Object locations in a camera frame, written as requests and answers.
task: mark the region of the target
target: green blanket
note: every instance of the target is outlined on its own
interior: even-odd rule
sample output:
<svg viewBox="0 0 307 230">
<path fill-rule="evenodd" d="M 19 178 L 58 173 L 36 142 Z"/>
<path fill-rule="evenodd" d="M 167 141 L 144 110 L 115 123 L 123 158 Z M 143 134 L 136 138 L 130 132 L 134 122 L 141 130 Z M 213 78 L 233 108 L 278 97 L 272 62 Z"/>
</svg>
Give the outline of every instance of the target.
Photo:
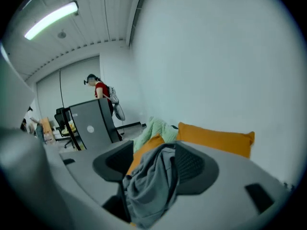
<svg viewBox="0 0 307 230">
<path fill-rule="evenodd" d="M 133 140 L 133 152 L 139 150 L 151 137 L 158 133 L 166 143 L 176 140 L 178 130 L 169 126 L 162 119 L 150 117 L 146 125 L 147 127 L 143 133 Z"/>
</svg>

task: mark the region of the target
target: white ceiling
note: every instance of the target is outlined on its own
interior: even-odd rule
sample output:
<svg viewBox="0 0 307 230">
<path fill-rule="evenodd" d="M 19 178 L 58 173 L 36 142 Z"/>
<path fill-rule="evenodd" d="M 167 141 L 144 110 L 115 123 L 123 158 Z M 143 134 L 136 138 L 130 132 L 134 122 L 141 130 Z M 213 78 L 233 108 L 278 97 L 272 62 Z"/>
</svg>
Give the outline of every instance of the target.
<svg viewBox="0 0 307 230">
<path fill-rule="evenodd" d="M 3 44 L 24 80 L 51 61 L 77 50 L 109 41 L 126 40 L 132 0 L 76 0 L 79 15 L 53 23 L 31 41 L 25 33 L 50 12 L 73 0 L 32 0 L 8 25 Z M 66 37 L 58 38 L 64 31 Z"/>
</svg>

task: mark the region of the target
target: person in background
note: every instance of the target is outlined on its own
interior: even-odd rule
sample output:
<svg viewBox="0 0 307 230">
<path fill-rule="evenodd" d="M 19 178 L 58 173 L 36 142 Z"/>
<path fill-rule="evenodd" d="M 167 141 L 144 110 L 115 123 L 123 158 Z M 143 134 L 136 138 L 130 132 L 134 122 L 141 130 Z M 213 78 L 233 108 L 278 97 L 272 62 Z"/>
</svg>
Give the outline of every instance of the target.
<svg viewBox="0 0 307 230">
<path fill-rule="evenodd" d="M 24 132 L 27 132 L 27 121 L 25 120 L 25 118 L 23 119 L 23 122 L 20 125 L 20 129 Z"/>
<path fill-rule="evenodd" d="M 27 115 L 29 119 L 32 121 L 29 125 L 30 132 L 34 134 L 34 131 L 36 132 L 37 138 L 46 144 L 45 139 L 44 139 L 44 130 L 42 124 L 38 121 L 38 118 L 35 116 L 33 109 L 29 107 L 27 111 Z"/>
<path fill-rule="evenodd" d="M 95 97 L 97 99 L 107 98 L 110 97 L 109 90 L 107 86 L 100 80 L 100 78 L 96 77 L 94 74 L 90 74 L 87 76 L 88 85 L 95 87 Z M 111 116 L 113 116 L 114 107 L 112 102 L 108 99 L 107 100 L 111 112 Z M 123 140 L 119 132 L 116 130 L 117 136 L 119 140 Z"/>
</svg>

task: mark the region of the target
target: orange pillow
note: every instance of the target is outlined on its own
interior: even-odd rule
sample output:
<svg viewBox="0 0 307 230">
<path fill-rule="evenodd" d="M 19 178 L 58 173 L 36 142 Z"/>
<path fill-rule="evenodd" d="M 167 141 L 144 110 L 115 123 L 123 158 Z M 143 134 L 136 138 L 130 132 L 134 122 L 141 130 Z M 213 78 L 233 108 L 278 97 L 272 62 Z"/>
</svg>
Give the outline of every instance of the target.
<svg viewBox="0 0 307 230">
<path fill-rule="evenodd" d="M 133 154 L 133 161 L 128 169 L 127 174 L 131 172 L 141 163 L 141 157 L 144 153 L 147 153 L 151 149 L 154 149 L 161 144 L 165 143 L 160 134 L 156 134 L 151 139 L 149 139 L 136 153 Z"/>
<path fill-rule="evenodd" d="M 249 158 L 255 132 L 248 134 L 214 131 L 179 123 L 177 140 L 187 141 Z"/>
</svg>

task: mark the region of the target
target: round white logo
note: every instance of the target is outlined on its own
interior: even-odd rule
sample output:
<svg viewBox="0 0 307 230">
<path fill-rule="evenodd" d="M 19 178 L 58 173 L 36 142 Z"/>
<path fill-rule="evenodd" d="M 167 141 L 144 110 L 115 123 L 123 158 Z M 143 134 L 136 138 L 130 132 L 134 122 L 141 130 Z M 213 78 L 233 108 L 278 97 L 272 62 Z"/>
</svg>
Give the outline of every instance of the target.
<svg viewBox="0 0 307 230">
<path fill-rule="evenodd" d="M 90 133 L 93 133 L 94 132 L 94 127 L 93 126 L 88 126 L 87 127 L 87 131 L 90 132 Z"/>
</svg>

